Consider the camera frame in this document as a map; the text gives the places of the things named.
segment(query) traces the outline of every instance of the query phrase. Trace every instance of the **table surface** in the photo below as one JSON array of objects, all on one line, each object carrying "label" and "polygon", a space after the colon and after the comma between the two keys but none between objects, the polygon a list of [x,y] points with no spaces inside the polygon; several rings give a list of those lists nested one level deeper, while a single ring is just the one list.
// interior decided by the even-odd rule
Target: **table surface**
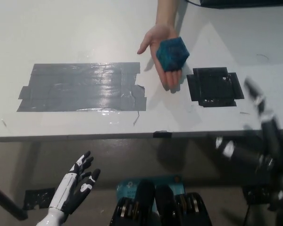
[{"label": "table surface", "polygon": [[[155,23],[157,1],[0,1],[0,141],[241,135],[259,130],[244,88],[237,107],[203,108],[192,102],[186,79],[179,92],[160,84],[150,51],[136,54]],[[264,91],[283,130],[283,6],[207,9],[181,1],[177,29],[193,68],[227,67],[240,84],[249,76]],[[139,112],[17,112],[34,64],[140,62],[136,84],[145,87]]]}]

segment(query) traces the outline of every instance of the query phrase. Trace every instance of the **black pole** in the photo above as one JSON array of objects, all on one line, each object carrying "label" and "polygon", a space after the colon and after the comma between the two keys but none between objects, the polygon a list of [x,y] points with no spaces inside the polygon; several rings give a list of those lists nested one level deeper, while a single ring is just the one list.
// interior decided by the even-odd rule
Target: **black pole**
[{"label": "black pole", "polygon": [[26,220],[28,218],[27,212],[18,207],[2,191],[0,191],[0,206],[18,220]]}]

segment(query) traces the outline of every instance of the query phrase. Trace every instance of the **human hand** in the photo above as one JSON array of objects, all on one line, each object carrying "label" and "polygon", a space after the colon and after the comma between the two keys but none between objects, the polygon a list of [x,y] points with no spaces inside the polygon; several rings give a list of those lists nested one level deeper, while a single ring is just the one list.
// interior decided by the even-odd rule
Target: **human hand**
[{"label": "human hand", "polygon": [[182,76],[182,70],[165,72],[156,57],[156,52],[161,41],[174,38],[178,38],[174,27],[165,24],[157,24],[146,33],[145,38],[141,43],[141,47],[137,51],[137,54],[142,54],[144,51],[146,51],[147,47],[150,46],[152,59],[158,72],[160,81],[165,89],[173,89],[178,86]]}]

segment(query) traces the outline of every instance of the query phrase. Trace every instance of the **blue cube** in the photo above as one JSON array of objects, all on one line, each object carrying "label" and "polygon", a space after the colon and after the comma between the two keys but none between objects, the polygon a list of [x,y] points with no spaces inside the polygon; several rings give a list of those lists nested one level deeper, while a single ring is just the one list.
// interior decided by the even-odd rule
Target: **blue cube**
[{"label": "blue cube", "polygon": [[162,41],[156,52],[165,72],[182,69],[189,55],[181,37]]}]

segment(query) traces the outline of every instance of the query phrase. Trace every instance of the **robotic hand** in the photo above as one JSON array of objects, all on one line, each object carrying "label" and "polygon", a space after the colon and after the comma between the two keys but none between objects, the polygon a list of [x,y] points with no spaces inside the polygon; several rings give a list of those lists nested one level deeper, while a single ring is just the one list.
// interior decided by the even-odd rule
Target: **robotic hand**
[{"label": "robotic hand", "polygon": [[[85,200],[100,175],[100,169],[95,169],[93,173],[84,173],[93,161],[93,157],[88,158],[89,156],[90,151],[82,155],[63,177],[50,203],[47,216],[37,226],[62,225],[68,215],[72,214]],[[74,193],[75,187],[86,177],[89,177],[87,181]]]}]

